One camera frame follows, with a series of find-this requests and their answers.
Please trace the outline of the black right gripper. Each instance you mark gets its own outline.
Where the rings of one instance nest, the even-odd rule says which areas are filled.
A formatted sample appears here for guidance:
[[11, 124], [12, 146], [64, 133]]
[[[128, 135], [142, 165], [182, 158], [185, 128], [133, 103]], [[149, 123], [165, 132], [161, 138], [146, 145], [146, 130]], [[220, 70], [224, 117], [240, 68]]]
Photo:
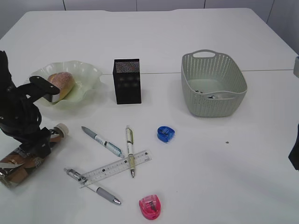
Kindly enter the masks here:
[[297, 138], [291, 152], [289, 153], [288, 159], [293, 165], [294, 169], [299, 170], [299, 125], [297, 131]]

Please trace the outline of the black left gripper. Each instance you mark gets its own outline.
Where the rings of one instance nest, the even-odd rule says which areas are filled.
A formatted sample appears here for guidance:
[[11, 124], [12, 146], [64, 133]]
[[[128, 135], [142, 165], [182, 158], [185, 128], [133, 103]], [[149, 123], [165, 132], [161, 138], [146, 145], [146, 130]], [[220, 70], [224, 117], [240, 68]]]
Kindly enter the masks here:
[[0, 91], [0, 129], [21, 142], [21, 150], [45, 158], [51, 153], [50, 131], [40, 129], [41, 114], [15, 86]]

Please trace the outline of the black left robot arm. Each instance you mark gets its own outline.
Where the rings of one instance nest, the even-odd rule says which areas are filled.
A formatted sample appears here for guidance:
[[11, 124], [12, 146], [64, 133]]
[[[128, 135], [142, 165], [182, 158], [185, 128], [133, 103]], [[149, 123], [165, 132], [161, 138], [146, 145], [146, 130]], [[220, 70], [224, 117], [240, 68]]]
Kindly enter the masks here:
[[34, 102], [46, 94], [48, 90], [34, 82], [16, 87], [7, 54], [0, 52], [0, 128], [21, 142], [28, 153], [41, 158], [50, 154], [50, 131], [40, 128], [42, 116]]

